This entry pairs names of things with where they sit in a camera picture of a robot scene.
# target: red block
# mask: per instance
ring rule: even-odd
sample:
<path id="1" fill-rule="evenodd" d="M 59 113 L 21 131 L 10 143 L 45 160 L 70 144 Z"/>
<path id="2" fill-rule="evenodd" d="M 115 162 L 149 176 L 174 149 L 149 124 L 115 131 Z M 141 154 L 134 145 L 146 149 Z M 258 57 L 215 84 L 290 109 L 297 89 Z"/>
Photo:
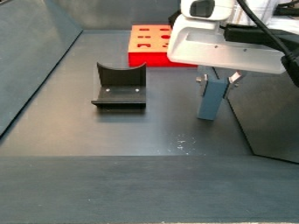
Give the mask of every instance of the red block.
<path id="1" fill-rule="evenodd" d="M 166 24 L 134 25 L 129 43 L 129 65 L 139 67 L 197 67 L 197 65 L 171 62 L 167 47 L 173 28 Z"/>

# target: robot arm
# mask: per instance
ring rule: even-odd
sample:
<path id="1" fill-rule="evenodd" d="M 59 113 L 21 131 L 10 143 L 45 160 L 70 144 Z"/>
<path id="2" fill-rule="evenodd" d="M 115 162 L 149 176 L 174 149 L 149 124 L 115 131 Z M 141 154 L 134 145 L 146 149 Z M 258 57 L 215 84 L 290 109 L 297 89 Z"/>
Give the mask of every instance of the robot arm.
<path id="1" fill-rule="evenodd" d="M 170 60 L 271 74 L 286 70 L 299 87 L 299 60 L 293 52 L 299 43 L 299 21 L 273 18 L 277 6 L 278 0 L 182 0 L 182 15 L 169 46 Z M 271 26 L 283 38 L 267 29 Z"/>

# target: gray floor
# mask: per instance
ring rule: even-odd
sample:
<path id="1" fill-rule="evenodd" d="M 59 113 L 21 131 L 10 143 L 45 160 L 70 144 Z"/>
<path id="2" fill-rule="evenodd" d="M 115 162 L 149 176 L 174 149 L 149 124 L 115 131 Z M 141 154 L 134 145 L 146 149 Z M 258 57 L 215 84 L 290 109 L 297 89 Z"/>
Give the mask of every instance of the gray floor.
<path id="1" fill-rule="evenodd" d="M 0 156 L 249 155 L 230 105 L 197 119 L 197 68 L 147 69 L 145 113 L 101 113 L 97 63 L 127 67 L 129 31 L 79 37 L 0 144 Z"/>
<path id="2" fill-rule="evenodd" d="M 197 119 L 194 68 L 149 68 L 145 113 L 101 113 L 97 62 L 127 31 L 90 31 L 0 143 L 0 223 L 297 222 L 299 166 L 251 155 L 225 101 Z"/>

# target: hole in red block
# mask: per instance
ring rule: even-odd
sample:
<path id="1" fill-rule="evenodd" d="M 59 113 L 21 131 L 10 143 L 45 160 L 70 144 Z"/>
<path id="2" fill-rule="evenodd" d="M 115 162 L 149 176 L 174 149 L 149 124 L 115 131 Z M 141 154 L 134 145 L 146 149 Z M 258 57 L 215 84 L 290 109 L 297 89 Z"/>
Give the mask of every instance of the hole in red block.
<path id="1" fill-rule="evenodd" d="M 146 47 L 151 47 L 151 44 L 138 44 L 137 46 L 138 46 L 138 47 L 143 47 L 143 46 L 146 46 Z"/>
<path id="2" fill-rule="evenodd" d="M 171 36 L 170 35 L 163 35 L 162 38 L 163 39 L 169 39 Z"/>

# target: black plastic part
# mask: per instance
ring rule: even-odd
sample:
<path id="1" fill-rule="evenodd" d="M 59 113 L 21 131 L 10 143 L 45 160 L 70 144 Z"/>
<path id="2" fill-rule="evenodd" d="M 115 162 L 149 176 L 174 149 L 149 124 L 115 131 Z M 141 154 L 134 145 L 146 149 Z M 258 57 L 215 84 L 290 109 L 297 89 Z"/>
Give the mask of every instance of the black plastic part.
<path id="1" fill-rule="evenodd" d="M 182 15 L 182 11 L 178 10 L 170 17 L 169 17 L 169 23 L 170 23 L 170 26 L 174 28 L 174 23 L 175 23 L 175 20 L 177 18 Z"/>
<path id="2" fill-rule="evenodd" d="M 214 0 L 198 0 L 191 4 L 191 15 L 199 18 L 209 18 L 215 9 Z"/>
<path id="3" fill-rule="evenodd" d="M 299 58 L 290 60 L 286 56 L 282 58 L 282 63 L 285 65 L 285 70 L 293 79 L 294 84 L 299 87 Z"/>
<path id="4" fill-rule="evenodd" d="M 299 9 L 277 7 L 274 15 L 275 16 L 299 17 Z"/>
<path id="5" fill-rule="evenodd" d="M 289 49 L 299 47 L 299 36 L 289 31 L 273 30 L 271 32 L 282 40 Z M 225 31 L 225 39 L 231 42 L 258 44 L 281 51 L 275 41 L 257 27 L 229 24 Z"/>
<path id="6" fill-rule="evenodd" d="M 146 108 L 146 64 L 129 69 L 114 69 L 98 63 L 101 90 L 91 103 L 102 109 Z"/>

